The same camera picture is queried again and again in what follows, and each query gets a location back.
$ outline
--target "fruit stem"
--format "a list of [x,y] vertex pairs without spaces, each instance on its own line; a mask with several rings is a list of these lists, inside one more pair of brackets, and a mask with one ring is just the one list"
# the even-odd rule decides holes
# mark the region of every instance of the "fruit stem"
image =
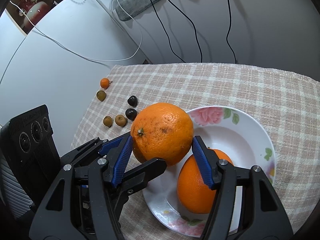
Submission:
[[138,130],[138,135],[139,135],[140,137],[142,137],[142,135],[144,135],[144,130],[143,130],[143,128],[140,128],[140,129]]

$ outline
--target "floral plate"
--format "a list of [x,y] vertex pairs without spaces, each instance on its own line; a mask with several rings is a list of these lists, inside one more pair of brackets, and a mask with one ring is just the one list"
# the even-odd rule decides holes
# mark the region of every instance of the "floral plate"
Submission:
[[[276,175],[276,156],[265,129],[248,114],[225,106],[204,106],[187,112],[194,126],[211,149],[225,152],[233,164],[250,169],[259,165],[273,184]],[[143,196],[153,215],[166,227],[186,236],[200,237],[208,214],[193,214],[183,207],[177,197],[177,179],[187,155],[148,183]],[[230,232],[239,225],[242,189],[237,187]]]

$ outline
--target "tablecloth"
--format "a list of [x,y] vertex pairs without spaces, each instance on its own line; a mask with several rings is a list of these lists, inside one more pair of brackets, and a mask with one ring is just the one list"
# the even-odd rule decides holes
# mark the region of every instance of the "tablecloth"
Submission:
[[[72,149],[96,136],[112,139],[128,132],[131,121],[124,128],[107,128],[102,120],[106,115],[124,114],[131,95],[139,99],[138,112],[156,102],[172,103],[185,111],[207,105],[234,107],[254,117],[274,144],[274,188],[293,231],[310,215],[320,197],[319,82],[282,70],[213,63],[115,66],[108,78],[113,82],[106,99],[100,102],[92,95]],[[132,155],[128,168],[137,165]],[[158,222],[142,192],[130,196],[119,221],[131,240],[189,238]]]

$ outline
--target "white wall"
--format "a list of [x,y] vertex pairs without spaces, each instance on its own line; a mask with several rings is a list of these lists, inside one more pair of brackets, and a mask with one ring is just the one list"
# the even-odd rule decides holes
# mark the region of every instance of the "white wall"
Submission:
[[[232,63],[226,43],[229,27],[227,0],[172,0],[195,23],[204,62]],[[229,42],[240,64],[278,68],[320,80],[320,15],[311,0],[230,0],[232,29]],[[174,51],[186,62],[199,62],[200,53],[190,22],[168,1],[156,10],[172,40]],[[155,64],[180,62],[148,8],[135,19],[143,28],[141,49]],[[122,23],[140,41],[135,22]]]
[[6,13],[0,16],[0,79],[12,55],[25,38]]
[[[96,0],[64,0],[37,27],[67,48],[94,59],[123,59],[137,49]],[[144,60],[145,55],[139,51],[134,58],[117,64],[142,64]],[[33,29],[13,57],[0,86],[0,124],[46,104],[53,139],[59,154],[65,154],[100,89],[100,79],[108,76],[115,64],[82,59]]]

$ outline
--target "orange on plate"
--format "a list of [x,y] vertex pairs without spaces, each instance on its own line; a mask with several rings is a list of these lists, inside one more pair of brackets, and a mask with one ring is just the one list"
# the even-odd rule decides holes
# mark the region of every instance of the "orange on plate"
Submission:
[[[230,158],[220,150],[214,150],[220,159]],[[208,214],[213,205],[215,190],[204,184],[196,159],[191,155],[184,163],[177,182],[179,201],[186,209],[195,214]]]
[[181,108],[156,103],[143,109],[132,123],[133,154],[141,163],[163,158],[168,166],[183,159],[191,148],[193,123]]
[[100,80],[100,86],[104,89],[107,89],[110,85],[110,81],[108,78],[103,78]]

